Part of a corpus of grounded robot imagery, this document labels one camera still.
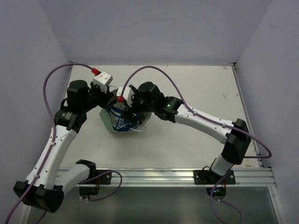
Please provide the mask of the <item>green paper gift bag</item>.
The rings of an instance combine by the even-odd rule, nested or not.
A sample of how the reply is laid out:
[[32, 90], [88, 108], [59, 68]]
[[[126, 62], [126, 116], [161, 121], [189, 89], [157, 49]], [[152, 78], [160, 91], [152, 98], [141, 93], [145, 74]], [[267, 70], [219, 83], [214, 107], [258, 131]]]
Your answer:
[[[117, 96], [116, 96], [117, 89], [118, 88], [116, 88], [115, 90], [112, 91], [112, 93], [114, 94], [114, 96], [109, 100], [109, 102], [106, 105], [106, 107], [102, 108], [101, 111], [99, 112], [99, 116], [100, 116], [101, 120], [103, 121], [106, 129], [109, 132], [115, 132], [115, 133], [117, 133], [117, 132], [114, 131], [113, 128], [112, 128], [107, 108], [110, 105], [112, 105], [112, 104], [114, 104], [114, 103], [117, 102]], [[125, 117], [125, 118], [128, 118], [129, 120], [138, 120], [139, 123], [140, 123], [140, 125], [137, 128], [131, 129], [131, 131], [129, 131], [129, 132], [143, 132], [143, 131], [145, 131], [145, 129], [146, 129], [145, 125], [149, 121], [149, 119], [151, 117], [151, 113], [150, 112], [144, 112], [144, 113], [141, 113], [141, 115], [133, 114], [133, 117], [126, 117], [126, 106], [128, 106], [128, 105], [126, 105], [125, 103], [124, 103], [124, 105], [125, 105], [125, 109], [124, 109], [124, 112], [123, 112], [122, 116]]]

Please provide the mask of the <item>blue white snack packet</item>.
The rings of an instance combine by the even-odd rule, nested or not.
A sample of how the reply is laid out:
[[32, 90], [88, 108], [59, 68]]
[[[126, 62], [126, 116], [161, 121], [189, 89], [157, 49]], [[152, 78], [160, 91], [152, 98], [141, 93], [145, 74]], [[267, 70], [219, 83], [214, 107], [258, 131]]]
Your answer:
[[138, 120], [129, 120], [123, 117], [124, 109], [125, 105], [120, 102], [116, 102], [107, 108], [112, 128], [116, 132], [129, 132], [140, 125]]

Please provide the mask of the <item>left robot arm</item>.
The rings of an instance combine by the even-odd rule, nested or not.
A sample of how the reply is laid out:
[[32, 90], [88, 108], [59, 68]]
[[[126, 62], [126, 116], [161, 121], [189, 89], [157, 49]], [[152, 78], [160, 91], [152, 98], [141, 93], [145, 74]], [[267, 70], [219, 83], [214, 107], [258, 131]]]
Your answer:
[[54, 118], [54, 128], [35, 168], [24, 181], [14, 185], [15, 194], [28, 206], [54, 213], [61, 206], [64, 196], [81, 182], [92, 183], [97, 178], [94, 162], [79, 160], [66, 174], [57, 173], [69, 146], [87, 120], [93, 108], [104, 108], [113, 93], [108, 83], [93, 80], [72, 81]]

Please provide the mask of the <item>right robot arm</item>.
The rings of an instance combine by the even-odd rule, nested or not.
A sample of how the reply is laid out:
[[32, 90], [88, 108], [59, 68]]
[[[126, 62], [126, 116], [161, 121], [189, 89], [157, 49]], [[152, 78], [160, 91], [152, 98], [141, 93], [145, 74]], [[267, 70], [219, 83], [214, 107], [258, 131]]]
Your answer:
[[132, 85], [121, 91], [126, 102], [125, 116], [149, 112], [164, 121], [170, 121], [201, 131], [224, 145], [221, 154], [213, 161], [208, 178], [213, 183], [224, 179], [234, 165], [240, 165], [245, 157], [251, 138], [244, 120], [222, 120], [190, 107], [176, 97], [166, 97], [152, 82], [135, 88]]

